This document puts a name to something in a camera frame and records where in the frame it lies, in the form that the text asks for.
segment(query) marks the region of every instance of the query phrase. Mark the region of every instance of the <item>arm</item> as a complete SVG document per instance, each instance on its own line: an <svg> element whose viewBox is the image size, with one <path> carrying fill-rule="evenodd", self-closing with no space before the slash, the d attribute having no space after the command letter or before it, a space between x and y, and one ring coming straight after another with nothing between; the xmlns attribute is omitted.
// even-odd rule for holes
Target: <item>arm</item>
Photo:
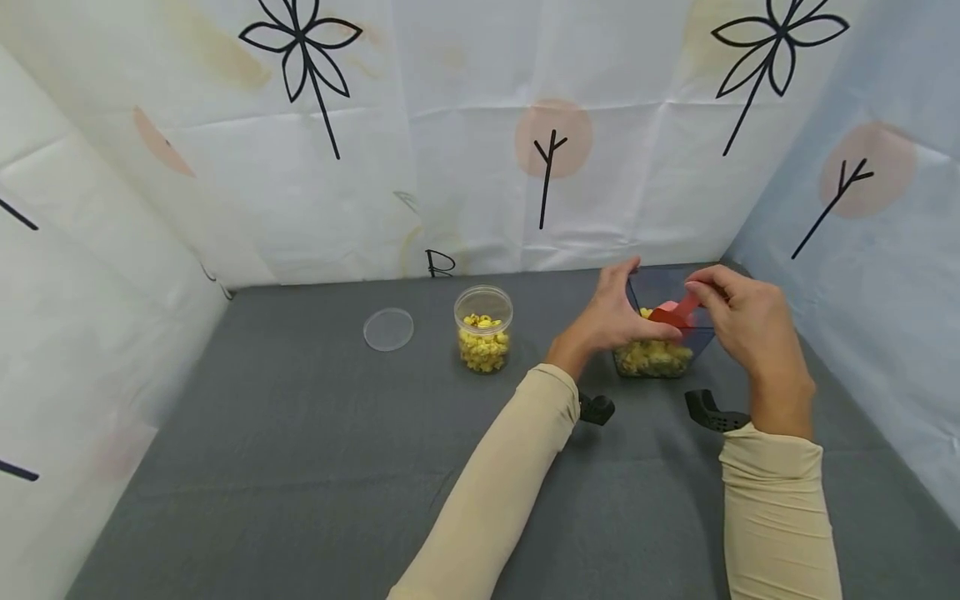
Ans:
<svg viewBox="0 0 960 600"><path fill-rule="evenodd" d="M486 599L514 551L540 484L580 418L577 388L534 367L480 441L390 600Z"/></svg>
<svg viewBox="0 0 960 600"><path fill-rule="evenodd" d="M751 424L726 434L724 546L733 600L840 600L833 534L814 444L816 387L780 289L725 267L687 289L751 379Z"/></svg>
<svg viewBox="0 0 960 600"><path fill-rule="evenodd" d="M726 436L720 462L731 599L840 600L823 449L752 424Z"/></svg>
<svg viewBox="0 0 960 600"><path fill-rule="evenodd" d="M679 339L642 319L626 284L639 258L600 273L583 314L550 347L484 435L433 530L389 600L490 598L520 538L543 477L580 418L576 379L590 356L638 339Z"/></svg>

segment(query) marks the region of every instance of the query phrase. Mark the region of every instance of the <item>pink circle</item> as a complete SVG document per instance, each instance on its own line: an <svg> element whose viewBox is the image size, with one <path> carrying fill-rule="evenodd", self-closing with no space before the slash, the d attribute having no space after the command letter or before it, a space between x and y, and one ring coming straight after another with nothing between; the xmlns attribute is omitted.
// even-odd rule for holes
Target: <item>pink circle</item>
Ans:
<svg viewBox="0 0 960 600"><path fill-rule="evenodd" d="M143 140L143 145L147 147L150 154L154 155L157 160L181 175L197 177L194 175L190 165L188 165L186 161L183 160L183 157L180 156L180 153L170 145L167 138L163 136L163 133L160 133L160 130L147 118L146 113L141 110L140 107L133 107L133 124L136 126L137 132L140 133L140 139Z"/></svg>
<svg viewBox="0 0 960 600"><path fill-rule="evenodd" d="M860 175L873 175L851 182L864 159ZM873 121L847 133L830 153L820 175L820 199L829 205L836 199L840 186L849 183L830 214L863 219L901 198L916 173L917 146L893 126Z"/></svg>
<svg viewBox="0 0 960 600"><path fill-rule="evenodd" d="M593 148L593 126L587 112L566 100L537 100L516 126L516 162L527 175L546 175L546 161L534 142L539 142L543 151L549 153L554 131L556 150L550 167L551 179L573 175L587 162Z"/></svg>

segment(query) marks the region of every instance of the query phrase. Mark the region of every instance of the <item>hand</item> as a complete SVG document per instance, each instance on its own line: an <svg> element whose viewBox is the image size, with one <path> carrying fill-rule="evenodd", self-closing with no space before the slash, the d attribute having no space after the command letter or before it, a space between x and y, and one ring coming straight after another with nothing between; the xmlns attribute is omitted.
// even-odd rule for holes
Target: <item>hand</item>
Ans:
<svg viewBox="0 0 960 600"><path fill-rule="evenodd" d="M686 289L709 311L720 344L750 376L754 427L810 439L815 386L782 290L722 265L694 273Z"/></svg>
<svg viewBox="0 0 960 600"><path fill-rule="evenodd" d="M546 362L574 379L595 352L626 346L637 340L680 341L681 331L639 316L627 300L627 278L640 264L639 256L600 272L587 308L550 347Z"/></svg>

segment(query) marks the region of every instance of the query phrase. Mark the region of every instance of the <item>clear plastic container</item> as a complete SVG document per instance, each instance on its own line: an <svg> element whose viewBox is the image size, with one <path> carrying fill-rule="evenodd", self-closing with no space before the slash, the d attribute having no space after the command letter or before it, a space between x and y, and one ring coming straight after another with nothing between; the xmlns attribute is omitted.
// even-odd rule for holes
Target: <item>clear plastic container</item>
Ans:
<svg viewBox="0 0 960 600"><path fill-rule="evenodd" d="M644 267L627 281L627 299L637 313L657 308L668 300L679 301L686 294L684 282L692 266ZM713 339L713 322L703 307L690 315L691 327L684 328L679 343L634 342L613 351L613 362L621 377L676 379L683 377L697 356Z"/></svg>
<svg viewBox="0 0 960 600"><path fill-rule="evenodd" d="M453 304L460 358L471 371L497 372L510 351L514 305L507 293L492 285L467 289Z"/></svg>

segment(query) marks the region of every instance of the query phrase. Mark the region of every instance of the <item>black line drawing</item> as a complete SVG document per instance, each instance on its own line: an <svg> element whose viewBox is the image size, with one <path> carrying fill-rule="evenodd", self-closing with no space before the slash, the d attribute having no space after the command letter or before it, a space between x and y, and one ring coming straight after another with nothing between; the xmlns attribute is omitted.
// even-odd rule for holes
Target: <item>black line drawing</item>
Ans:
<svg viewBox="0 0 960 600"><path fill-rule="evenodd" d="M326 114L326 104L324 104L324 97L320 93L317 78L319 77L324 85L341 96L350 97L347 80L344 79L340 67L333 61L327 50L337 50L349 46L356 38L360 37L363 30L341 18L330 16L318 19L320 0L300 0L300 4L305 5L311 1L313 2L313 9L310 17L300 23L298 0L283 0L283 4L287 7L287 16L290 19L288 23L270 12L263 0L258 0L260 8L270 17L272 22L260 21L251 24L240 33L240 39L260 50L283 55L283 82L287 86L287 97L291 104L303 92L306 85L306 76L307 74L310 75L310 82L313 84L313 91L317 94L320 111L324 114L326 132L330 136L333 154L337 157L337 160L340 160L337 139L333 136L333 129L330 127L330 118ZM343 29L349 31L346 38L343 37ZM325 43L314 38L324 30L326 35L331 36L331 38L339 36L340 40L334 43ZM255 37L260 38L261 41L257 41L254 39ZM327 76L324 75L318 64L327 70Z"/></svg>
<svg viewBox="0 0 960 600"><path fill-rule="evenodd" d="M217 283L220 285L220 291L224 293L224 298L226 298L227 300L233 301L233 297L236 296L236 294L234 294L233 292L230 292L230 290L224 287L223 283L220 283L219 281L217 281L217 277L211 275L210 271L206 269L206 267L202 262L200 262L200 268L204 270L204 275L206 276L207 279L209 279L213 283Z"/></svg>
<svg viewBox="0 0 960 600"><path fill-rule="evenodd" d="M414 211L414 214L420 214L417 211L417 197L408 192L401 192L399 190L394 191L394 196L396 196L402 203L407 205L407 208Z"/></svg>
<svg viewBox="0 0 960 600"><path fill-rule="evenodd" d="M9 213L11 214L11 216L13 216L14 219L16 219L17 221L19 221L19 222L22 223L23 225L27 226L27 228L32 229L33 231L37 231L37 230L40 229L39 227L37 227L37 226L34 224L33 221L31 221L31 220L28 219L27 217L23 216L23 214L22 214L19 210L17 210L16 208L13 208L13 207L10 206L9 204L5 203L2 198L0 198L0 207L2 207L4 210L6 210L7 212L9 212Z"/></svg>
<svg viewBox="0 0 960 600"><path fill-rule="evenodd" d="M36 481L40 478L39 474L34 473L33 471L26 470L25 468L18 467L17 465L11 465L4 461L0 461L0 472L13 475L14 477L19 477L20 479L25 479L27 481Z"/></svg>
<svg viewBox="0 0 960 600"><path fill-rule="evenodd" d="M797 68L797 48L812 48L814 46L820 46L826 44L844 34L849 28L850 23L846 19L837 16L835 14L817 14L824 5L829 2L829 0L820 0L820 2L813 8L812 11L808 12L806 16L800 19L794 19L797 15L797 11L804 4L806 0L790 0L790 10L787 12L786 17L780 22L777 19L777 16L774 14L774 0L767 0L767 16L745 16L743 18L735 19L729 23L725 23L720 27L714 29L710 32L714 37L723 42L724 44L731 46L732 48L750 48L750 51L747 52L743 57L740 58L733 65L730 70L730 73L727 74L727 78L720 84L720 89L717 91L717 99L723 98L729 94L734 93L740 87L746 85L750 80L756 77L756 83L754 84L753 90L750 92L750 96L747 98L747 104L743 108L743 112L740 113L740 118L736 122L736 127L733 128L733 134L730 136L730 141L727 142L727 148L723 151L723 156L726 156L730 153L730 148L733 145L733 141L736 139L737 134L740 132L740 127L743 125L744 119L747 118L747 112L750 111L750 107L754 104L754 99L756 98L756 93L760 90L760 85L763 83L764 78L770 80L770 86L773 87L774 92L777 93L781 98L786 94L787 88L790 86L790 83L793 82L793 74ZM800 28L804 25L810 23L818 22L820 24L830 24L832 23L838 29L833 33L825 37L812 38L812 39L803 39L803 37L797 37L797 33ZM734 39L731 35L736 36L735 29L739 26L747 25L764 25L770 30L770 35L762 37L761 39L754 40L740 40ZM766 46L770 45L770 50L767 51L765 57L762 57L762 60L759 64L756 64L756 61L760 59L760 50ZM780 56L779 50L781 48L786 48L789 53L789 68L786 72L786 77L784 80L779 81L779 78L782 77L782 73L778 71L778 57ZM748 74L744 74L740 71L751 70Z"/></svg>
<svg viewBox="0 0 960 600"><path fill-rule="evenodd" d="M827 209L820 214L820 218L817 219L817 222L813 224L813 228L810 230L810 233L806 235L803 242L800 243L800 246L798 246L793 252L793 256L790 256L790 260L795 260L797 258L797 256L800 254L800 251L804 249L804 246L806 246L806 243L810 241L811 237L813 237L813 232L817 230L821 223L824 222L824 219L827 218L827 215L829 215L830 211L833 210L833 207L840 202L840 199L843 198L844 194L847 193L847 190L849 190L850 187L857 181L868 180L876 174L873 171L862 173L865 166L867 166L866 158L861 160L860 164L856 165L856 168L853 169L853 174L850 175L848 180L845 180L845 177L847 176L847 161L844 160L840 164L840 183L837 186L837 195L834 196L833 200L830 201L830 204L827 205Z"/></svg>
<svg viewBox="0 0 960 600"><path fill-rule="evenodd" d="M553 167L553 153L565 143L566 138L559 142L557 141L557 130L550 131L550 150L547 152L543 151L543 147L536 139L534 140L534 146L537 147L537 152L540 153L543 162L546 163L546 173L543 174L543 200L540 201L540 229L543 229L543 217L546 215L546 191L550 187L550 169Z"/></svg>
<svg viewBox="0 0 960 600"><path fill-rule="evenodd" d="M438 266L436 266L435 264L433 264L433 255L434 255L434 254L436 254L437 256L442 256L443 258L449 260L449 261L450 261L450 266L447 267L446 269L441 269L440 267L438 267ZM443 252L437 252L437 251L435 251L435 250L427 250L427 251L426 251L426 262L427 262L427 265L429 265L429 266L427 267L427 270L430 272L430 278L431 278L431 279L432 279L433 277L436 277L436 276L437 276L437 273L439 273L439 274L441 274L441 275L443 275L443 276L453 277L453 274L451 273L451 271L453 271L453 270L457 267L457 261L456 261L456 260L454 260L452 257L444 254Z"/></svg>

